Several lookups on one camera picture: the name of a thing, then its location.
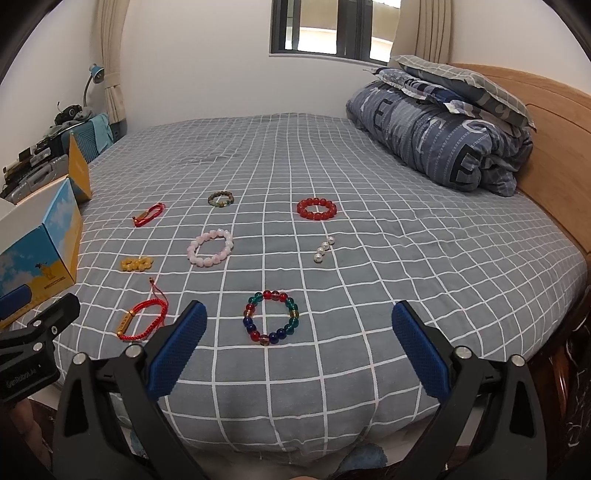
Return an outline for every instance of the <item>folded blanket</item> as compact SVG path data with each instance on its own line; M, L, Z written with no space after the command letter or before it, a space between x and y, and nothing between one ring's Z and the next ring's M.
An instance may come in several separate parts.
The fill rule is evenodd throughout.
M401 86L404 82L368 85L348 101L349 118L438 184L466 192L480 186L502 196L515 193L513 173L532 150L528 129L451 113L439 102L406 95Z

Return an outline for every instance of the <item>pillowcase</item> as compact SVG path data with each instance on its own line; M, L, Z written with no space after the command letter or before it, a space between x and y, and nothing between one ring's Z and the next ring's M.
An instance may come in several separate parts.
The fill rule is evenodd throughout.
M453 90L470 103L478 105L511 125L535 129L534 121L525 104L478 72L433 63L414 55L397 55L392 57L392 60L397 61L410 75Z
M467 99L458 95L441 85L435 85L431 82L425 82L403 70L389 67L380 67L374 75L382 82L401 90L409 97L418 100L428 100L446 108L450 113L466 115L470 118L476 118L492 123L508 135L519 138L522 132L519 128L491 115L489 112L478 108L468 102Z

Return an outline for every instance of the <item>pink beaded bracelet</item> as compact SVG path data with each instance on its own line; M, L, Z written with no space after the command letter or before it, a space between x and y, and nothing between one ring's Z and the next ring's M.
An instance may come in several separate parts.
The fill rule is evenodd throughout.
M220 251L220 253L206 258L201 258L195 255L195 251L200 245L203 245L208 240L213 240L217 237L226 239L226 245L224 246L224 249ZM189 245L187 248L187 257L193 265L197 265L198 267L211 267L212 265L217 265L218 263L224 261L232 251L233 247L234 241L230 232L227 230L222 230L221 228L218 230L210 230L209 232L205 232L203 235L198 236L191 242L191 245Z

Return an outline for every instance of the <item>bracelet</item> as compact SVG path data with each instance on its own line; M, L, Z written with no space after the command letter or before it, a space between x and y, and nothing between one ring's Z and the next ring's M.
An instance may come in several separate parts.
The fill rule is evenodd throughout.
M151 285L152 293L154 294L154 297L156 297L156 298L141 301L140 303L138 303L135 307L133 307L130 311L128 311L125 314L125 316L121 320L121 323L117 327L117 331L116 331L116 334L120 340L123 340L124 342L135 342L136 340L143 340L156 327L164 325L164 319L166 318L166 314L168 313L168 299L166 298L166 295L162 292L162 290L160 290L156 286L156 283L152 277L150 277L150 285ZM159 299L157 293L160 293L163 298ZM131 320L135 317L135 314L146 307L151 307L152 305L160 305L160 307L161 307L160 315L158 315L158 317L152 323L150 323L148 325L148 328L146 328L143 331L143 333L140 333L139 335L134 335L134 336L125 335L125 332L127 331L127 328L129 327L129 324L131 323Z
M195 255L195 251L200 245L203 245L208 240L213 240L217 237L226 239L226 245L220 253L206 258L201 258ZM222 230L221 228L218 230L210 230L209 232L205 232L203 235L198 236L191 242L187 248L187 257L193 265L197 265L198 267L211 267L212 265L217 265L218 263L224 261L232 251L233 247L234 240L230 232L227 230Z
M214 202L213 199L215 199L217 197L228 197L228 199L221 201L221 202ZM232 192L226 192L226 191L215 192L215 193L212 193L207 198L207 202L212 207L220 207L220 208L227 207L228 205L231 205L234 203L234 195L232 195Z
M310 205L320 205L326 207L326 212L309 212L306 207ZM301 200L297 204L297 213L300 214L302 218L307 218L308 220L328 220L336 215L336 205L327 199L319 199L318 197L309 198L305 200Z
M150 220L153 220L158 215L160 215L165 207L166 207L166 205L163 204L162 202L158 202L156 205L152 205L149 209L147 209L145 212L142 212L137 217L132 217L132 220L134 221L134 225L135 226L145 225Z
M139 257L139 258L125 258L121 260L121 270L124 272L131 272L133 270L139 270L143 272L152 268L152 262L154 259L152 257Z
M256 329L256 325L252 321L252 316L255 313L256 305L264 300L275 300L285 303L285 306L290 311L290 322L287 323L283 328L277 329L276 332L271 332L269 335L261 335ZM248 299L248 304L244 310L244 319L242 323L246 327L246 331L251 336L253 342L258 342L262 346L267 346L270 343L275 345L279 343L279 340L283 340L287 335L293 335L294 330L300 324L300 312L298 312L297 304L294 299L287 296L287 293L282 291L279 293L277 290L265 290L264 292L256 292L252 297Z

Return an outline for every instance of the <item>tissue box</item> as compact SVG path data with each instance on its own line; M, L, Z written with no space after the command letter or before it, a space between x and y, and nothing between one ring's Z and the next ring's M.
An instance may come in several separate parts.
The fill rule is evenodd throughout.
M0 328L76 283L82 217L62 177L13 205L0 199Z

